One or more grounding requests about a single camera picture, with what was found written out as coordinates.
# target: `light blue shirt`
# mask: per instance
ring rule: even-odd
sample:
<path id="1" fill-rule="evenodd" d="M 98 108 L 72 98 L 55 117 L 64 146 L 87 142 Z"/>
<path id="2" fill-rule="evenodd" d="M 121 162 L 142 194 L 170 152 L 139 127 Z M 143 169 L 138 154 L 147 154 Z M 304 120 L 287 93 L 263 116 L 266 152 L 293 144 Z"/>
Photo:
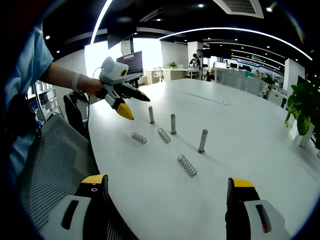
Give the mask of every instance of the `light blue shirt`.
<path id="1" fill-rule="evenodd" d="M 52 61 L 53 57 L 45 44 L 41 24 L 40 27 L 34 27 L 32 35 L 19 56 L 10 80 L 4 88 L 4 92 L 6 93 L 5 105 L 8 106 L 14 95 L 25 95 L 28 88 L 39 80 Z M 18 136 L 12 145 L 8 171 L 14 186 L 24 169 L 28 151 L 34 139 L 35 135 L 30 132 L 25 136 Z"/>

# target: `ceiling light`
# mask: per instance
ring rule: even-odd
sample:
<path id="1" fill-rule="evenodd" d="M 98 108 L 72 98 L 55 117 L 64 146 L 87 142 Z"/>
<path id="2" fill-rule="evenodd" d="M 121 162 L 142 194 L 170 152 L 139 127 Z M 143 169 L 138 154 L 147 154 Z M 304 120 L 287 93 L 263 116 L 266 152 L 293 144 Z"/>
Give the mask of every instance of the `ceiling light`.
<path id="1" fill-rule="evenodd" d="M 100 24 L 101 24 L 101 21 L 102 19 L 104 18 L 108 8 L 110 7 L 110 4 L 112 3 L 113 0 L 106 0 L 105 1 L 105 4 L 99 14 L 99 17 L 95 23 L 95 26 L 94 26 L 94 29 L 93 29 L 93 33 L 92 33 L 92 37 L 91 37 L 91 41 L 90 41 L 90 44 L 94 44 L 94 41 L 95 41 L 95 38 L 96 38 L 96 35 L 97 35 L 97 32 L 98 32 L 98 29 L 100 27 Z"/>
<path id="2" fill-rule="evenodd" d="M 233 57 L 233 58 L 247 59 L 247 60 L 254 61 L 254 62 L 257 62 L 257 63 L 262 64 L 261 61 L 257 61 L 257 60 L 250 59 L 250 58 L 246 58 L 246 57 L 243 57 L 243 56 L 235 56 L 235 55 L 234 55 L 234 56 L 232 56 L 232 57 Z M 274 69 L 280 70 L 279 68 L 277 68 L 277 67 L 275 67 L 275 66 L 272 66 L 272 65 L 269 65 L 269 64 L 266 64 L 266 63 L 265 63 L 265 65 L 268 65 L 268 66 L 270 66 L 270 67 L 272 67 L 272 68 L 274 68 Z"/>
<path id="3" fill-rule="evenodd" d="M 237 27 L 203 27 L 203 28 L 196 28 L 196 29 L 190 29 L 190 30 L 175 32 L 175 33 L 172 33 L 172 34 L 169 34 L 169 35 L 165 35 L 165 36 L 159 37 L 158 40 L 162 40 L 162 39 L 169 38 L 169 37 L 172 37 L 172 36 L 175 36 L 175 35 L 179 35 L 179 34 L 185 34 L 185 33 L 203 31 L 203 30 L 233 30 L 233 31 L 242 31 L 242 32 L 248 32 L 248 33 L 263 35 L 263 36 L 278 40 L 278 41 L 280 41 L 280 42 L 282 42 L 284 44 L 287 44 L 288 46 L 290 46 L 293 49 L 297 50 L 298 52 L 302 53 L 303 55 L 305 55 L 308 59 L 310 59 L 312 61 L 312 58 L 308 54 L 306 54 L 304 51 L 302 51 L 301 49 L 297 48 L 296 46 L 292 45 L 291 43 L 289 43 L 289 42 L 287 42 L 287 41 L 285 41 L 285 40 L 283 40 L 283 39 L 281 39 L 279 37 L 276 37 L 276 36 L 261 32 L 261 31 L 250 30 L 250 29 L 245 29 L 245 28 L 237 28 Z"/>
<path id="4" fill-rule="evenodd" d="M 232 49 L 231 51 L 236 51 L 236 52 L 240 52 L 240 53 L 255 55 L 255 56 L 258 56 L 258 57 L 261 57 L 261 58 L 264 58 L 264 59 L 268 59 L 268 60 L 270 60 L 270 61 L 273 61 L 273 62 L 275 62 L 275 63 L 277 63 L 277 64 L 280 64 L 280 65 L 282 65 L 282 66 L 285 67 L 285 65 L 282 64 L 281 62 L 275 61 L 275 60 L 273 60 L 273 59 L 271 59 L 271 58 L 268 58 L 268 57 L 266 57 L 266 56 L 261 56 L 261 55 L 258 55 L 258 54 L 252 53 L 252 52 L 239 51 L 239 50 L 234 50 L 234 49 Z"/>

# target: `metal cylinder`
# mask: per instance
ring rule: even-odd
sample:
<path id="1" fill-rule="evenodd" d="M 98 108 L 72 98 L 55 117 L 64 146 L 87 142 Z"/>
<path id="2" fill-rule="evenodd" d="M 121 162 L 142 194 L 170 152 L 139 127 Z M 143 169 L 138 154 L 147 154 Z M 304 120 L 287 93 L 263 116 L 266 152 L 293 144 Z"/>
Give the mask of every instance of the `metal cylinder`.
<path id="1" fill-rule="evenodd" d="M 155 119 L 154 119 L 154 111 L 152 110 L 152 106 L 149 106 L 149 114 L 150 114 L 150 123 L 154 124 Z"/>
<path id="2" fill-rule="evenodd" d="M 171 114 L 171 134 L 172 135 L 176 135 L 177 131 L 176 131 L 176 115 L 175 114 Z"/>
<path id="3" fill-rule="evenodd" d="M 200 141 L 200 146 L 198 148 L 198 153 L 203 154 L 205 152 L 205 145 L 206 145 L 206 140 L 207 140 L 207 134 L 208 130 L 203 129 L 202 130 L 202 135 L 201 135 L 201 141 Z"/>

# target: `ceiling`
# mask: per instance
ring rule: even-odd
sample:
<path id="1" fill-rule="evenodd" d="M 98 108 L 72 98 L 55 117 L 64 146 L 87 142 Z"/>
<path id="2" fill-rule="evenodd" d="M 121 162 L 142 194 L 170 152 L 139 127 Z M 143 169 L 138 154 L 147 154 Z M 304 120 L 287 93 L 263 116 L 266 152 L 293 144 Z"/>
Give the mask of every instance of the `ceiling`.
<path id="1" fill-rule="evenodd" d="M 250 0 L 224 1 L 231 5 L 243 6 Z M 318 27 L 315 28 L 317 23 L 314 21 L 319 8 L 315 6 L 314 1 L 305 0 L 303 4 L 301 1 L 289 0 L 251 1 L 260 3 L 263 18 L 227 14 L 213 0 L 113 0 L 99 27 L 102 33 L 97 35 L 95 42 L 107 40 L 108 28 L 114 28 L 119 23 L 123 26 L 132 25 L 134 29 L 137 27 L 138 34 L 133 35 L 135 38 L 159 38 L 166 35 L 150 29 L 171 33 L 212 27 L 249 29 L 287 41 L 304 51 L 313 60 L 309 60 L 296 49 L 279 40 L 238 30 L 193 31 L 167 37 L 162 41 L 180 43 L 198 41 L 208 43 L 212 50 L 216 48 L 224 48 L 230 52 L 238 50 L 243 52 L 236 52 L 237 56 L 251 58 L 248 53 L 253 53 L 282 64 L 287 58 L 297 59 L 307 72 L 320 75 L 320 72 L 317 72 L 320 49 L 315 31 Z M 43 22 L 44 34 L 50 36 L 46 44 L 55 59 L 90 44 L 92 31 L 104 4 L 105 0 L 69 0 Z M 266 8 L 272 4 L 273 12 L 267 12 Z M 263 60 L 266 64 L 281 67 L 281 72 L 284 71 L 284 68 L 274 61 L 266 58 Z"/>

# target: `wrist strap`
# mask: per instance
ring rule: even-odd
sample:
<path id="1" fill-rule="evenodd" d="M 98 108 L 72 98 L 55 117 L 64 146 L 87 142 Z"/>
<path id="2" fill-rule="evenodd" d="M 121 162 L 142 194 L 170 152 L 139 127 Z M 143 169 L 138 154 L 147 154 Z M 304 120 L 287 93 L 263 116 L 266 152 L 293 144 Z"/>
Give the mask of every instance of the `wrist strap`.
<path id="1" fill-rule="evenodd" d="M 81 78 L 82 74 L 76 73 L 73 80 L 72 80 L 72 90 L 77 91 L 78 90 L 78 82 Z"/>

